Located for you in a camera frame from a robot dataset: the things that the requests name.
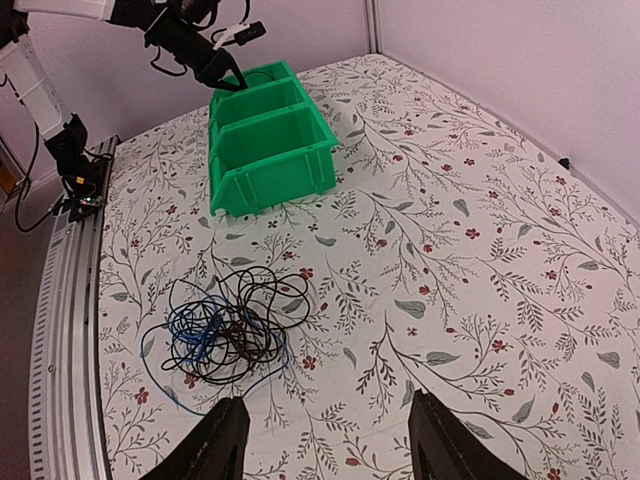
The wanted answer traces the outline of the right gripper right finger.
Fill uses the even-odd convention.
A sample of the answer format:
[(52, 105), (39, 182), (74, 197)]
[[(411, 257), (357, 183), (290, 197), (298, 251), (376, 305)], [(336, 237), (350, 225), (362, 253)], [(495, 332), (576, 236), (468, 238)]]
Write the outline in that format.
[(408, 419), (416, 479), (521, 479), (431, 392), (413, 394)]

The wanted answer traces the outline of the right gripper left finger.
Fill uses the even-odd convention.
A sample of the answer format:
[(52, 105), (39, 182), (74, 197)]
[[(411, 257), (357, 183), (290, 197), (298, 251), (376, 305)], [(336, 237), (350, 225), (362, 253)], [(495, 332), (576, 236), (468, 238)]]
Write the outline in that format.
[(143, 479), (242, 479), (249, 427), (244, 400), (223, 398)]

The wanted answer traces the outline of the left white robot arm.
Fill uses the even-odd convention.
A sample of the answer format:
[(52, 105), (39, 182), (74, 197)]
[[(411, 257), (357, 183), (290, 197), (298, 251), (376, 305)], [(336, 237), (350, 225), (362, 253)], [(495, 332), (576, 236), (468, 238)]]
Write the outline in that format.
[(201, 35), (217, 18), (217, 1), (3, 1), (1, 3), (1, 71), (28, 109), (38, 139), (54, 158), (58, 173), (82, 175), (90, 161), (84, 155), (87, 132), (55, 91), (28, 36), (28, 15), (49, 13), (92, 19), (139, 29), (147, 46), (173, 55), (195, 79), (212, 88), (246, 87), (227, 45), (244, 45), (261, 36), (261, 23), (250, 24), (250, 3), (240, 22), (220, 31), (213, 41)]

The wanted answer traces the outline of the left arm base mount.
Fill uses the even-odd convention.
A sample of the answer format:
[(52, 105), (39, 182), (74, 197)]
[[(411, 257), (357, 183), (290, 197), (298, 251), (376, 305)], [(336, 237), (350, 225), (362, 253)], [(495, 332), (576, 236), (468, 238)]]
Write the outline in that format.
[(79, 222), (105, 205), (119, 144), (119, 136), (113, 135), (90, 150), (84, 148), (74, 164), (63, 168), (59, 177), (64, 193), (52, 207), (54, 216), (67, 214), (69, 223)]

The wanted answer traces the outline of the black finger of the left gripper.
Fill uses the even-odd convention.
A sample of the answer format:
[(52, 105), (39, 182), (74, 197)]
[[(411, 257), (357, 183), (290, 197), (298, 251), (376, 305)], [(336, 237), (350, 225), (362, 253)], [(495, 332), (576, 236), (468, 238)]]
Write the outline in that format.
[(204, 64), (194, 70), (194, 75), (198, 82), (213, 89), (231, 92), (246, 89), (239, 66), (224, 48), (214, 50)]

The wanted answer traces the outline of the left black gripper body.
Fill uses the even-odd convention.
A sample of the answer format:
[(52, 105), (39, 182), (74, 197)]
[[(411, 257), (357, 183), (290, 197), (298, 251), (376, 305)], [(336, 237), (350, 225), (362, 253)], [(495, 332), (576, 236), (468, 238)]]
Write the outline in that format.
[(144, 32), (145, 45), (174, 56), (195, 75), (211, 75), (218, 52), (200, 34), (216, 19), (218, 1), (115, 1), (108, 23)]

